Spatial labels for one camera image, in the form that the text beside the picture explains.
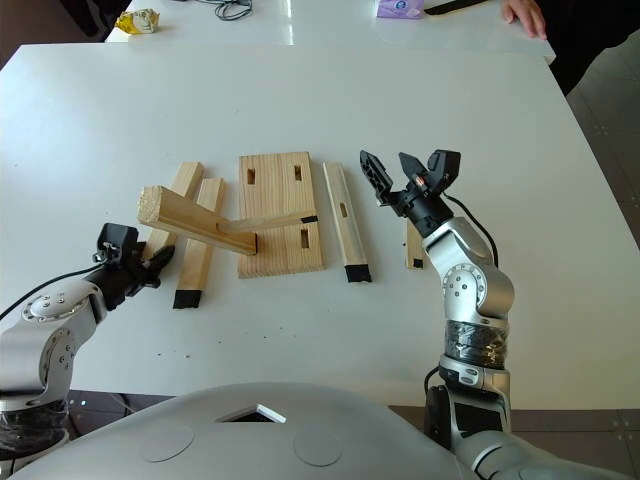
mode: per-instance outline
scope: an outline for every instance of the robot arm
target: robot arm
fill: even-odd
[[[76,352],[125,296],[160,285],[158,275],[174,249],[142,262],[144,242],[137,237],[135,228],[105,224],[94,255],[100,267],[82,280],[37,294],[22,307],[18,322],[0,334],[0,462],[5,465],[33,460],[66,442],[62,424]]]
[[[504,362],[513,285],[494,265],[476,230],[464,218],[454,217],[440,198],[458,176],[460,154],[438,150],[428,168],[404,153],[400,162],[409,183],[392,192],[382,163],[367,152],[360,154],[380,205],[413,222],[442,281],[447,323],[438,372],[445,383],[427,392],[425,433],[455,453],[474,433],[510,430]]]

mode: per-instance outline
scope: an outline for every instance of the purple box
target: purple box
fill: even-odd
[[[422,18],[424,0],[378,0],[378,17]]]

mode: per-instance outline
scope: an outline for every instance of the yellow object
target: yellow object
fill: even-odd
[[[116,27],[132,35],[153,33],[158,28],[159,17],[160,15],[152,8],[136,10],[135,12],[123,12],[116,20]]]

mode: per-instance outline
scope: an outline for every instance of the wood grain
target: wood grain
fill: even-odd
[[[240,218],[316,212],[307,152],[240,157]],[[317,223],[257,233],[258,254],[238,259],[240,278],[324,268]]]
[[[224,182],[221,178],[205,178],[200,184],[198,205],[217,214],[222,208]],[[207,287],[213,246],[187,239],[187,246],[180,269],[180,280],[176,290],[200,290]]]
[[[427,254],[422,248],[422,236],[408,219],[406,222],[405,265],[411,270],[423,270],[427,265]]]
[[[224,217],[161,187],[145,187],[138,202],[138,222],[243,255],[255,255],[254,233],[222,233],[216,225]]]
[[[202,178],[204,167],[199,162],[184,162],[173,179],[171,190],[186,198],[193,198]],[[163,247],[175,245],[177,235],[165,230],[153,229],[142,251],[142,259],[148,260]]]
[[[344,177],[344,170],[339,163],[322,165],[327,182],[333,220],[338,232],[343,265],[366,265],[367,257],[358,231],[355,212],[351,204],[351,196]]]

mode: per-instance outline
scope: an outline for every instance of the white table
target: white table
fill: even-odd
[[[439,281],[405,269],[402,222],[376,207],[358,152],[400,186],[398,151],[447,148],[463,153],[451,193],[494,234],[515,284],[514,407],[637,407],[635,372],[618,369],[640,363],[640,255],[544,61],[384,53],[22,47],[0,72],[0,304],[89,264],[103,222],[135,225],[142,187],[169,184],[180,162],[226,178],[224,213],[237,218],[238,156],[308,150],[328,268],[239,280],[235,254],[216,250],[201,307],[175,311],[181,244],[163,286],[128,299],[82,348],[73,387],[175,395],[290,380],[420,405],[443,351]],[[348,172],[372,284],[346,283],[322,161]]]
[[[520,25],[502,20],[499,0],[421,20],[376,18],[376,7],[377,0],[254,0],[253,15],[222,22],[215,7],[196,0],[133,0],[127,10],[153,8],[160,14],[160,30],[129,35],[116,28],[107,42],[391,46],[524,53],[549,62],[555,58],[548,42],[532,40]]]

